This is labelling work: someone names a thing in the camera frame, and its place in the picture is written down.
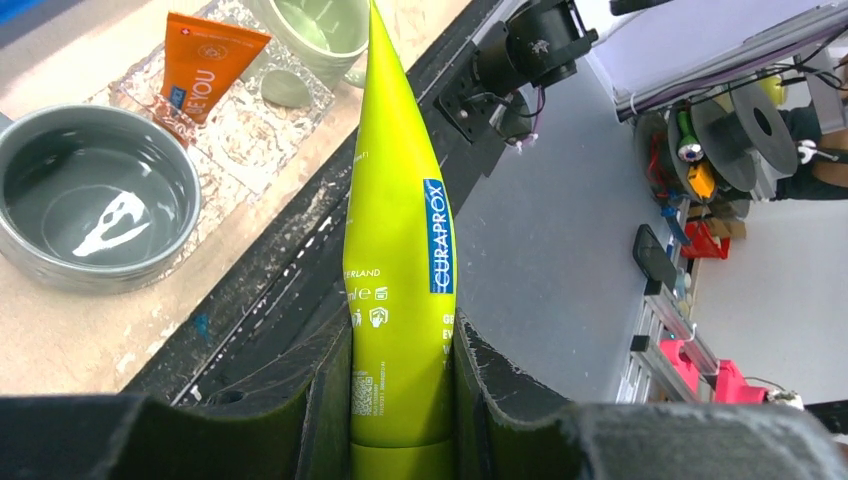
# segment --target curaprox logo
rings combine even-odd
[[[439,180],[425,179],[424,197],[427,199],[430,293],[453,293],[453,232],[444,184]]]

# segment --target black bracket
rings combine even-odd
[[[480,45],[474,48],[474,53],[467,63],[448,80],[442,93],[436,97],[436,108],[442,112],[447,121],[471,143],[479,140],[491,128],[489,121],[497,110],[498,103],[491,99],[481,99],[469,102],[473,95],[486,93],[475,72],[475,61],[480,55],[480,47],[490,45],[507,36],[506,24],[497,22]]]
[[[830,433],[848,435],[848,400],[804,405],[804,410],[816,417]]]

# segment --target yellow object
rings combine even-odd
[[[689,185],[701,198],[710,198],[715,192],[715,177],[707,162],[699,162],[689,167]]]
[[[760,87],[765,90],[775,106],[786,103],[786,87],[780,84],[783,79],[780,75],[773,75],[759,81]]]
[[[449,479],[453,220],[421,112],[373,0],[344,245],[354,480]]]

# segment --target red object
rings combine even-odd
[[[719,362],[715,403],[763,403],[767,393],[767,388],[748,385],[748,381],[732,360]]]
[[[700,373],[698,372],[698,368],[689,360],[689,357],[683,353],[683,345],[685,343],[683,340],[663,340],[660,342],[660,350],[662,350],[674,366],[674,369],[677,370],[677,373],[689,389],[694,393],[698,393]]]
[[[654,182],[660,189],[656,194],[657,198],[668,198],[668,184],[671,176],[665,171],[660,164],[660,152],[663,148],[668,150],[666,144],[668,138],[666,132],[657,132],[651,136],[651,163],[648,164],[647,176],[648,180]]]
[[[692,241],[692,245],[684,246],[680,251],[684,257],[727,259],[727,254],[730,251],[730,239],[723,238],[720,243],[716,243],[706,223],[687,223],[685,232],[686,236]]]

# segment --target black phone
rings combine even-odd
[[[677,269],[650,225],[639,225],[636,241],[633,242],[633,259],[648,280],[662,282],[669,290],[674,291]]]

